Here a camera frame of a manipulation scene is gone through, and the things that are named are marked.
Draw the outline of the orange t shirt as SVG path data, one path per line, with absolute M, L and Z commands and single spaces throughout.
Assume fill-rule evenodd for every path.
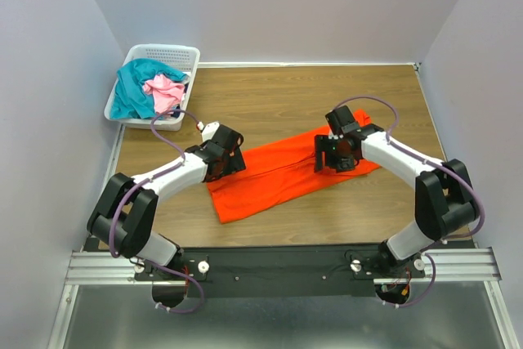
M 207 184 L 221 224 L 251 217 L 289 200 L 369 175 L 380 168 L 362 160 L 354 170 L 315 172 L 314 138 L 327 125 L 243 153 L 246 168 Z

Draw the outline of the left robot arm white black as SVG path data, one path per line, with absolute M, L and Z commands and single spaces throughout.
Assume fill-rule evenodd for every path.
M 202 143 L 173 161 L 134 177 L 114 174 L 87 221 L 89 234 L 109 245 L 114 256 L 153 262 L 154 271 L 165 280 L 180 273 L 181 248 L 153 231 L 157 207 L 188 187 L 245 169 L 241 133 L 219 122 L 199 126 Z

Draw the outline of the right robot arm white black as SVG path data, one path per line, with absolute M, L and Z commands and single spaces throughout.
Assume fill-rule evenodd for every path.
M 413 221 L 378 245 L 362 266 L 387 277 L 397 275 L 414 255 L 437 242 L 455 237 L 457 230 L 482 223 L 484 208 L 474 193 L 466 165 L 441 161 L 398 142 L 391 133 L 370 123 L 359 124 L 347 106 L 325 116 L 330 131 L 315 136 L 315 170 L 350 172 L 365 162 L 376 163 L 414 190 Z

